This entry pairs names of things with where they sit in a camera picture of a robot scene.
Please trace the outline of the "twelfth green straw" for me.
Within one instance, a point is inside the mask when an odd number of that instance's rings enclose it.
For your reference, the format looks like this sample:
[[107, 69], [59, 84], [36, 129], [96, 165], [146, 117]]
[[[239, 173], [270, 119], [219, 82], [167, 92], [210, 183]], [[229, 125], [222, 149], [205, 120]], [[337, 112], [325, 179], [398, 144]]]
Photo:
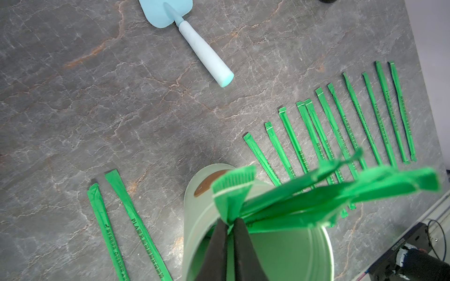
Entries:
[[120, 177], [117, 169], [114, 169], [105, 174], [105, 179], [109, 182], [113, 190], [118, 195], [119, 199], [123, 202], [125, 210], [135, 228], [141, 243], [143, 244], [147, 255], [149, 256], [160, 280], [172, 281], [173, 278], [166, 267], [163, 258], [157, 250], [149, 232], [145, 228], [145, 224], [141, 220], [137, 210], [134, 207], [132, 199], [128, 194], [125, 184]]

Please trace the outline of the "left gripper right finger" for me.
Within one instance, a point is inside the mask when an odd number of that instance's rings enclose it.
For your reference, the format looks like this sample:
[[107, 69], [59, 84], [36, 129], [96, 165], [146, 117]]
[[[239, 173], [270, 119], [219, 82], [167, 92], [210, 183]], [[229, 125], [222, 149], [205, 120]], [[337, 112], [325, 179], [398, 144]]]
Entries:
[[260, 264], [242, 218], [237, 218], [234, 221], [233, 235], [235, 280], [267, 281], [268, 277]]

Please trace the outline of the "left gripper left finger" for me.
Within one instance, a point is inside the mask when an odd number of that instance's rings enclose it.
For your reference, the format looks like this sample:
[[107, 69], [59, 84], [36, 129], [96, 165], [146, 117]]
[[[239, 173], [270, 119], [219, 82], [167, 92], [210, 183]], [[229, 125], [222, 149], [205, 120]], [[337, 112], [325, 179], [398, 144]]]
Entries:
[[228, 229], [229, 226], [218, 219], [196, 281], [225, 281], [227, 279]]

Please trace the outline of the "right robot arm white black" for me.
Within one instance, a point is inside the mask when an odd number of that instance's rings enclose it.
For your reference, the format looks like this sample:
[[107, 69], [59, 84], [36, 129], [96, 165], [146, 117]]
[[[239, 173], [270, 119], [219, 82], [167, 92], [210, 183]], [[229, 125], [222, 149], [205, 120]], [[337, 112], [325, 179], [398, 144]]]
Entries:
[[366, 271], [371, 281], [448, 281], [450, 265], [434, 251], [430, 225], [417, 223]]

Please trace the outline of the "eleventh green straw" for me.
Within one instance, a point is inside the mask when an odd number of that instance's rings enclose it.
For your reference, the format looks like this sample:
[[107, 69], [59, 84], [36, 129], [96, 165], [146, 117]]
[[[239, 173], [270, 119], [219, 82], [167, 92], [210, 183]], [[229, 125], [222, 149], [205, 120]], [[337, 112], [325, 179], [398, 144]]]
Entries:
[[390, 67], [391, 76], [393, 78], [393, 83], [394, 83], [396, 93], [397, 93], [398, 105], [400, 108], [401, 119], [402, 119], [403, 126], [405, 129], [405, 135], [406, 135], [407, 143], [409, 146], [411, 160], [416, 162], [417, 161], [416, 148], [415, 148], [415, 144], [414, 144], [414, 139], [413, 139], [413, 135], [412, 135], [412, 131], [411, 131], [411, 126], [410, 126], [410, 122], [409, 122], [407, 109], [405, 106], [403, 92], [401, 89], [400, 79], [398, 77], [397, 68], [396, 68], [395, 62], [393, 62], [393, 61], [388, 62], [388, 64]]

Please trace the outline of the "thirteenth green straw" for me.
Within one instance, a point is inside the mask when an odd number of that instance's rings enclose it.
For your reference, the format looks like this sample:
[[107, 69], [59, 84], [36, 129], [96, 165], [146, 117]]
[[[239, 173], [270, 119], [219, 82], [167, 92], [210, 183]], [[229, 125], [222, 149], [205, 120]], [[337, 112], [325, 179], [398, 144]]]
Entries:
[[94, 183], [93, 185], [91, 185], [87, 191], [87, 195], [96, 216], [97, 222], [100, 226], [101, 233], [103, 235], [114, 269], [116, 270], [118, 280], [129, 281], [130, 278], [128, 276], [121, 251], [118, 247], [114, 231], [107, 215], [104, 200], [100, 193], [99, 184]]

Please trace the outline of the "light green metal cup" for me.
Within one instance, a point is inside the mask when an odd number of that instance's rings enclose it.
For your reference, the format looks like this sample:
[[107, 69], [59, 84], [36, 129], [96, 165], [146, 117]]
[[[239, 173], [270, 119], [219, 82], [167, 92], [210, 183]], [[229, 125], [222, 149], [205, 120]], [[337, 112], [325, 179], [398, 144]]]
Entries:
[[[233, 168], [222, 163], [206, 166], [187, 185], [184, 196], [183, 281], [192, 281], [199, 273], [210, 240], [207, 233], [219, 218], [210, 185]], [[271, 281], [334, 279], [334, 257], [324, 228], [251, 234], [250, 238]]]

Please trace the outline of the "fourteenth green straw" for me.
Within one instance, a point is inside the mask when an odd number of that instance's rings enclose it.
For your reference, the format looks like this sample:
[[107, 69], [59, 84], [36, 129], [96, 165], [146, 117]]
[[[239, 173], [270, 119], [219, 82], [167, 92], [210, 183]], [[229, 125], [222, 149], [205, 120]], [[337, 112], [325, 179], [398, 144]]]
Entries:
[[230, 170], [215, 180], [212, 198], [220, 218], [228, 226], [240, 217], [246, 197], [255, 184], [257, 168], [254, 165]]

